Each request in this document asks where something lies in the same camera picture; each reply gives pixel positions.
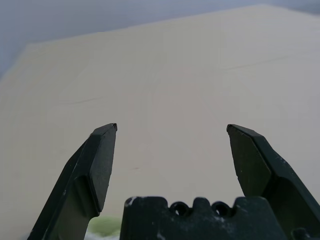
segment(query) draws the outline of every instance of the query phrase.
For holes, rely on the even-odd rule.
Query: screw hole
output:
[[[226,217],[230,215],[230,207],[224,202],[218,201],[211,206],[214,213],[220,217]]]
[[[189,207],[184,202],[178,201],[171,205],[170,211],[177,216],[185,217],[189,214]]]

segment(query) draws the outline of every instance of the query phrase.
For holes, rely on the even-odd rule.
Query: beige wall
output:
[[[66,161],[110,122],[105,215],[136,195],[232,205],[229,123],[265,135],[319,201],[319,26],[260,5],[28,46],[0,82],[0,239],[32,229]]]

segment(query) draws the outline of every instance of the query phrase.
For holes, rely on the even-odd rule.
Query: mounting hole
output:
[[[220,217],[226,217],[230,215],[230,207],[222,201],[217,201],[211,206],[213,212]]]
[[[181,201],[173,203],[170,207],[170,211],[180,217],[185,217],[189,215],[188,205]]]

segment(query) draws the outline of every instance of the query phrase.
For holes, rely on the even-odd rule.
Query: green object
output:
[[[121,219],[110,216],[98,216],[91,219],[87,231],[101,237],[120,235]]]

